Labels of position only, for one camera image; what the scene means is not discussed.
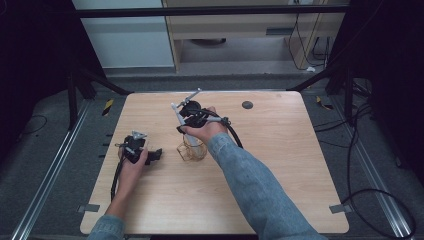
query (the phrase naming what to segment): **person's left hand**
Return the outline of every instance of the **person's left hand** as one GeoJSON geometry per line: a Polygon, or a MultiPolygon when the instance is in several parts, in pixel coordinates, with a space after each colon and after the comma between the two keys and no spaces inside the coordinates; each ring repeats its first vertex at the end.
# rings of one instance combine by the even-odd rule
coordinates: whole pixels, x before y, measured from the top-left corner
{"type": "MultiPolygon", "coordinates": [[[[119,158],[122,155],[122,147],[119,149],[119,158]]],[[[115,197],[128,197],[136,187],[138,180],[141,176],[144,163],[147,160],[148,150],[147,147],[140,154],[140,158],[136,163],[131,163],[128,159],[122,162],[122,170],[119,175],[119,185],[115,197]]]]}

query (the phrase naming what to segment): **table top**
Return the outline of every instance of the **table top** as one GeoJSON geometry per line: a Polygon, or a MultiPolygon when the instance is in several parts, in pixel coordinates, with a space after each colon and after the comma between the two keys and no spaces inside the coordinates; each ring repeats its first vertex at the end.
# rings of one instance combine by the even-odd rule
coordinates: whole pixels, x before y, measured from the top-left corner
{"type": "MultiPolygon", "coordinates": [[[[132,130],[148,134],[148,149],[163,149],[161,160],[143,169],[126,216],[128,234],[250,234],[224,175],[208,153],[198,162],[183,161],[177,147],[182,134],[171,103],[192,92],[135,93],[127,97],[104,159],[81,231],[89,233],[110,203],[118,148],[132,130]]],[[[228,117],[243,147],[267,165],[309,223],[320,233],[345,233],[334,183],[301,95],[297,92],[200,92],[192,100],[215,106],[228,117]],[[253,108],[244,109],[250,101],[253,108]]]]}

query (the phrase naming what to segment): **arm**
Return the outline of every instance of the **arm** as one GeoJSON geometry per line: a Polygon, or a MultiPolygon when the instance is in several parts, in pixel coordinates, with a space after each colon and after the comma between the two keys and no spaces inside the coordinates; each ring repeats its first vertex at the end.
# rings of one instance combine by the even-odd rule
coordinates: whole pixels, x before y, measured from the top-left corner
{"type": "Polygon", "coordinates": [[[147,159],[148,151],[142,151],[137,163],[132,164],[126,159],[122,163],[121,174],[119,175],[118,190],[110,203],[105,215],[97,220],[88,239],[122,239],[125,230],[125,213],[132,193],[137,186],[138,179],[147,159]]]}
{"type": "Polygon", "coordinates": [[[182,130],[207,144],[259,239],[325,239],[310,226],[272,172],[239,148],[225,127],[208,122],[199,129],[183,127],[182,130]]]}

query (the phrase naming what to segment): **denim sleeve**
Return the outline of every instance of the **denim sleeve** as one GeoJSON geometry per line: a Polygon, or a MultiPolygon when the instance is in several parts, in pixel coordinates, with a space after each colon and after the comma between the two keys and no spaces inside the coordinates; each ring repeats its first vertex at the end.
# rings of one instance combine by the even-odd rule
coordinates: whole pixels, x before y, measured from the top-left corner
{"type": "Polygon", "coordinates": [[[208,149],[259,239],[326,239],[307,222],[268,167],[228,134],[215,135],[208,149]]]}
{"type": "Polygon", "coordinates": [[[121,240],[124,237],[125,224],[113,215],[103,215],[91,230],[88,240],[121,240]]]}

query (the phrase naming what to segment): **gray carpet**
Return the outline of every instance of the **gray carpet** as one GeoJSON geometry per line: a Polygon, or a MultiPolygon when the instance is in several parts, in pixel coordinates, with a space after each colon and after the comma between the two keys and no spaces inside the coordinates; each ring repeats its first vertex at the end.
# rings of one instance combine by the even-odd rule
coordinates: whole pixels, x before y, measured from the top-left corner
{"type": "MultiPolygon", "coordinates": [[[[185,77],[151,77],[144,79],[114,79],[118,85],[136,92],[148,91],[192,91],[198,87],[204,90],[249,90],[276,89],[281,90],[294,86],[309,75],[231,75],[231,76],[185,76],[185,77]]],[[[320,92],[321,83],[309,89],[320,92]]],[[[63,236],[83,237],[79,230],[82,214],[77,207],[86,204],[91,195],[99,173],[107,146],[110,143],[108,134],[113,133],[118,121],[124,96],[119,96],[110,90],[96,85],[98,94],[91,102],[86,120],[77,136],[75,144],[56,180],[56,183],[42,209],[31,232],[32,236],[63,236]],[[108,99],[113,98],[114,104],[108,116],[101,113],[108,99]]],[[[335,110],[327,110],[316,102],[315,94],[303,95],[305,105],[313,125],[340,120],[335,110]]],[[[363,102],[357,99],[357,105],[363,102]]],[[[67,94],[61,92],[39,102],[34,109],[34,115],[42,115],[47,123],[40,130],[23,134],[9,155],[9,164],[1,169],[0,179],[0,236],[8,239],[29,206],[32,197],[43,180],[55,153],[65,137],[68,127],[67,94]]],[[[25,131],[30,132],[43,126],[43,118],[33,118],[25,131]]],[[[365,143],[369,155],[373,159],[390,192],[399,197],[408,206],[417,220],[416,239],[424,236],[424,188],[409,169],[397,168],[394,156],[382,136],[377,123],[370,115],[359,120],[359,135],[365,143]]],[[[318,133],[325,159],[334,180],[340,198],[347,196],[346,159],[350,137],[343,127],[318,133]],[[342,145],[337,147],[329,143],[342,145]]],[[[352,155],[351,178],[352,189],[358,190],[370,187],[370,183],[357,161],[352,155]]],[[[380,229],[391,232],[390,225],[379,207],[375,194],[366,194],[355,200],[355,203],[367,219],[380,229]]],[[[355,213],[347,214],[350,230],[344,235],[329,236],[331,239],[386,239],[367,227],[355,213]]]]}

